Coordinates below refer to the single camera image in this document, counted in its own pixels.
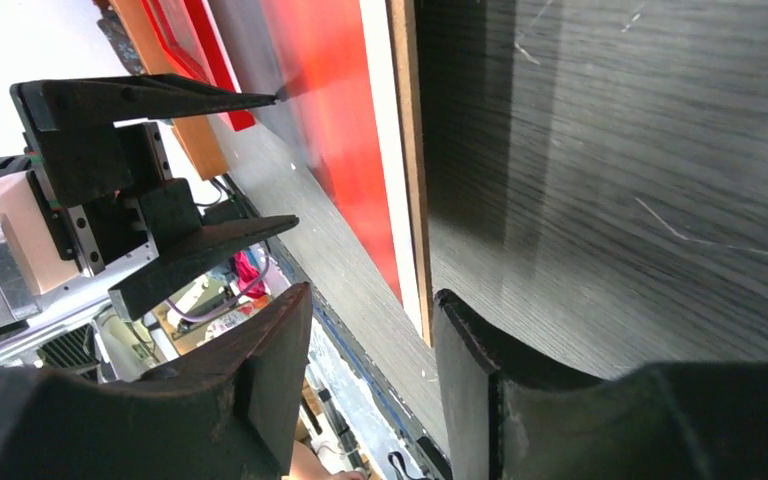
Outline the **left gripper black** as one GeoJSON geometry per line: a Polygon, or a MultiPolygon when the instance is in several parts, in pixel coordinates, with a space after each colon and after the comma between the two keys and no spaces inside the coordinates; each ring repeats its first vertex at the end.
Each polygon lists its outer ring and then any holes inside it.
{"type": "Polygon", "coordinates": [[[31,185],[58,255],[92,277],[146,244],[154,260],[108,290],[136,320],[237,252],[296,227],[295,215],[204,226],[189,183],[173,176],[155,122],[274,105],[177,74],[14,84],[10,94],[36,134],[25,134],[31,185]],[[111,125],[76,132],[59,132],[111,125]]]}

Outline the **red picture frame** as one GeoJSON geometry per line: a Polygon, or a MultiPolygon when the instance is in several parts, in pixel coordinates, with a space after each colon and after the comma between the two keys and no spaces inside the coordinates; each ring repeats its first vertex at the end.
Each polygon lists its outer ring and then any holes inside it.
{"type": "Polygon", "coordinates": [[[141,5],[175,73],[242,91],[208,0],[142,0],[141,5]]]}

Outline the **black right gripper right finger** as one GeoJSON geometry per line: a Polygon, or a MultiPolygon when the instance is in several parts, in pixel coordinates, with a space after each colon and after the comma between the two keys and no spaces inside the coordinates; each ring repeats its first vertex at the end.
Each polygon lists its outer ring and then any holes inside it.
{"type": "Polygon", "coordinates": [[[605,380],[433,300],[456,479],[768,479],[768,362],[656,362],[605,380]]]}

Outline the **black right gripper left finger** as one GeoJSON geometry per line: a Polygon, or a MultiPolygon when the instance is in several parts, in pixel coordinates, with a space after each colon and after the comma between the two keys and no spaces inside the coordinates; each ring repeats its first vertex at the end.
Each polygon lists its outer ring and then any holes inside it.
{"type": "Polygon", "coordinates": [[[307,283],[132,382],[0,367],[0,479],[278,479],[312,322],[307,283]]]}

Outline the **brown backing board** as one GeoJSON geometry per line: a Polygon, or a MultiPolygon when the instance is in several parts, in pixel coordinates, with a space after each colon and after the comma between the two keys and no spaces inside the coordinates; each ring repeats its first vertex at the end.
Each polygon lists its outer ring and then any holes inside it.
{"type": "Polygon", "coordinates": [[[427,222],[416,9],[413,1],[387,3],[395,68],[411,239],[418,285],[421,337],[433,345],[432,277],[427,222]]]}

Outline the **sunset photo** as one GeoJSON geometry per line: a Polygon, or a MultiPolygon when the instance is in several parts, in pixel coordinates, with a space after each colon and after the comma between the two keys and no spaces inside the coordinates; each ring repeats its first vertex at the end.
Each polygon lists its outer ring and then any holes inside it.
{"type": "Polygon", "coordinates": [[[387,3],[213,1],[209,8],[239,85],[279,98],[255,111],[257,122],[306,163],[422,333],[387,3]]]}

